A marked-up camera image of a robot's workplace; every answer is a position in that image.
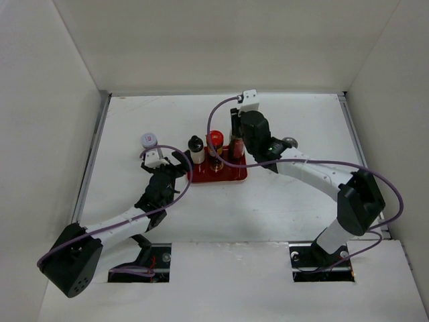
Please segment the black cap white bottle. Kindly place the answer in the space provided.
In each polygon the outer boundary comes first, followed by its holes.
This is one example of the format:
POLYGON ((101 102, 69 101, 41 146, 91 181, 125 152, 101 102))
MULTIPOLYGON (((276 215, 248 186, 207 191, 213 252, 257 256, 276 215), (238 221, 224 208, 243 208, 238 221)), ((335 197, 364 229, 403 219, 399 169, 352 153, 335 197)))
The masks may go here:
POLYGON ((188 140, 188 149, 190 150, 190 157, 194 164, 202 164, 205 160, 204 143, 201 138, 193 135, 188 140))

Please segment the tall dark sauce bottle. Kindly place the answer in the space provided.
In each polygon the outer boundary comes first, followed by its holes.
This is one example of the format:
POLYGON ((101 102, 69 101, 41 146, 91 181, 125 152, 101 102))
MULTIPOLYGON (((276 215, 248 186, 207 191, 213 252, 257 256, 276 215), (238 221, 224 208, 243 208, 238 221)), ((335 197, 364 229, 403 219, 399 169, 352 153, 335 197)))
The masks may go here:
POLYGON ((244 155, 244 149, 245 145, 243 138, 231 132, 229 142, 229 158, 231 160, 239 160, 244 155))

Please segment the red lid chili sauce jar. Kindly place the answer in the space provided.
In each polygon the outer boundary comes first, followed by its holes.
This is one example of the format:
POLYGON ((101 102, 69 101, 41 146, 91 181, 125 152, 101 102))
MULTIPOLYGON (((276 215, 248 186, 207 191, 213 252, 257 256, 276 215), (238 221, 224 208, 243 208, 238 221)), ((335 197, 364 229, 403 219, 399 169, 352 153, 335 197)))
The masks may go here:
POLYGON ((216 155, 223 155, 224 135, 219 130, 212 130, 206 135, 208 162, 213 172, 223 169, 223 162, 216 155))

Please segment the white lid paste jar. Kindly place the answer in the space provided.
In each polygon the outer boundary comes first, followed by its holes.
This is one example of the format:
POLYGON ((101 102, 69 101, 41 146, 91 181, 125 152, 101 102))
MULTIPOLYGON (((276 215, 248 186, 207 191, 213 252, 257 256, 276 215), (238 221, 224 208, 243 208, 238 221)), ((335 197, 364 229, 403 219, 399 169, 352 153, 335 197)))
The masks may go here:
POLYGON ((144 149, 157 146, 158 139, 154 133, 147 132, 140 137, 140 143, 144 149))

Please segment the silver lid white shaker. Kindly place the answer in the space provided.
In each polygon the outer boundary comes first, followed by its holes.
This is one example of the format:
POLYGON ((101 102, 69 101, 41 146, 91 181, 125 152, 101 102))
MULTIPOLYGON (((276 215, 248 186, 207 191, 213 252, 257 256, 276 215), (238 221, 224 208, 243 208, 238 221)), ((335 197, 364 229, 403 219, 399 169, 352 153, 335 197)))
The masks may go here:
POLYGON ((282 139, 284 142, 286 142, 287 144, 289 144, 291 147, 293 148, 297 148, 298 147, 298 142, 296 139, 292 138, 292 137, 286 137, 282 139))

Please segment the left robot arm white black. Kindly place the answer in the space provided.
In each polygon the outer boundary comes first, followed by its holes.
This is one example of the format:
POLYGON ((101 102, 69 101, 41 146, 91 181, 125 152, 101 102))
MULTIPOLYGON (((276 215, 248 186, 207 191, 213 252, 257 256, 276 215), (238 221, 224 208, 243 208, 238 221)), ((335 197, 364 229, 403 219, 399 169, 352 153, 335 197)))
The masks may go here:
POLYGON ((97 271, 102 254, 120 242, 151 231, 167 215, 166 209, 177 203, 189 189, 176 190, 176 180, 192 174, 194 163, 190 151, 171 146, 177 164, 160 158, 154 167, 142 164, 151 174, 149 184, 138 202, 124 213, 94 225, 66 226, 50 251, 37 262, 40 272, 68 298, 83 292, 97 271))

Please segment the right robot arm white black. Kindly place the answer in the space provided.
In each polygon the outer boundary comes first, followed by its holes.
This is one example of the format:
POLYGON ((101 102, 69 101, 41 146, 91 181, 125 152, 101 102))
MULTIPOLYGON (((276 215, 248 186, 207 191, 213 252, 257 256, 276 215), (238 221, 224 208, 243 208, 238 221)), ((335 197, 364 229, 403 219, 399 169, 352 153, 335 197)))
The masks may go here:
POLYGON ((333 263, 350 239, 365 235, 385 208, 374 176, 315 164, 287 140, 271 135, 268 120, 258 111, 230 110, 232 132, 254 160, 276 174, 289 176, 325 193, 336 202, 336 219, 312 242, 310 255, 319 266, 333 263))

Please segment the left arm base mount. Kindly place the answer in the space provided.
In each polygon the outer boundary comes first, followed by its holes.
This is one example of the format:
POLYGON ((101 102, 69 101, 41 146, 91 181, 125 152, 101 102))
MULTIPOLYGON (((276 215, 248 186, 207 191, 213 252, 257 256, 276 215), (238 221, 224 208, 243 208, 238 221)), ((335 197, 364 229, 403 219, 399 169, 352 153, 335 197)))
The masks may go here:
POLYGON ((153 244, 142 234, 131 237, 140 247, 136 259, 111 268, 109 283, 167 283, 170 281, 171 244, 153 244))

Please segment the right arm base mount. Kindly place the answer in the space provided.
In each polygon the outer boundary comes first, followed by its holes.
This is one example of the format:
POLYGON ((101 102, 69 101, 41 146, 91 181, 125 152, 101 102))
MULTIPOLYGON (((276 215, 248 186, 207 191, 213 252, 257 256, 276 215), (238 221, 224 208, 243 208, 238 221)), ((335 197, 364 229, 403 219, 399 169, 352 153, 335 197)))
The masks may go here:
POLYGON ((292 277, 294 282, 354 282, 351 261, 333 266, 349 255, 346 245, 333 254, 316 250, 309 243, 289 245, 292 277))

